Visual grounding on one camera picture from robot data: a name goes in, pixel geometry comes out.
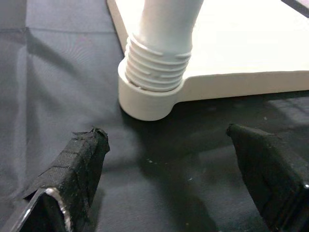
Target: gray cloth surface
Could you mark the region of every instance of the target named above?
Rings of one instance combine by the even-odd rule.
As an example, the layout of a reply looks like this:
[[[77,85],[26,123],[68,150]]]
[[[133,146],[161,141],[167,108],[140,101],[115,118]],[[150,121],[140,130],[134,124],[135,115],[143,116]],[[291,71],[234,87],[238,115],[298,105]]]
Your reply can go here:
[[[0,228],[71,131],[96,126],[111,151],[85,230],[267,231],[225,129],[241,123],[304,140],[309,92],[179,103],[142,122],[118,104],[122,58],[104,0],[0,2]]]

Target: black clamp jaw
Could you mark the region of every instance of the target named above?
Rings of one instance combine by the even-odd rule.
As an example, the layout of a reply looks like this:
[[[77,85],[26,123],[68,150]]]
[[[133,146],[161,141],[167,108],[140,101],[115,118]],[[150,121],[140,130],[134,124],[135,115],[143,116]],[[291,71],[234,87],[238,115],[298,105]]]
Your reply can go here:
[[[75,133],[51,166],[23,193],[2,232],[80,232],[100,180],[107,134]]]
[[[274,134],[232,124],[227,135],[243,181],[269,229],[308,232],[309,164]]]

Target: white plastic pole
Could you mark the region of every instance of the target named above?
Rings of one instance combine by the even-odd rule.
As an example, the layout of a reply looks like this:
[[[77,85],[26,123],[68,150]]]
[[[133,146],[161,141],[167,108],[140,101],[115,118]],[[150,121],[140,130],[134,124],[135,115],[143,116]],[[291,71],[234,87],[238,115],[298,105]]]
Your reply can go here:
[[[126,77],[155,92],[182,81],[192,49],[192,30],[203,0],[145,0],[140,22],[129,35]]]

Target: white plastic base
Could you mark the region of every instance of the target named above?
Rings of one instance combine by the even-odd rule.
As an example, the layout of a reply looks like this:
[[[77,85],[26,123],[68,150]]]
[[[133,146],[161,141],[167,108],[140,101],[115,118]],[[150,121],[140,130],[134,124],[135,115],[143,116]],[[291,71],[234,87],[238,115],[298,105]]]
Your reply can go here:
[[[143,0],[107,1],[124,50]],[[309,89],[309,21],[280,0],[206,0],[192,36],[172,91],[142,90],[119,65],[119,101],[129,115],[158,120],[177,102]]]
[[[119,102],[122,109],[130,116],[143,121],[155,121],[167,116],[183,88],[183,82],[168,92],[152,92],[141,89],[129,82],[125,75],[125,60],[118,67]]]

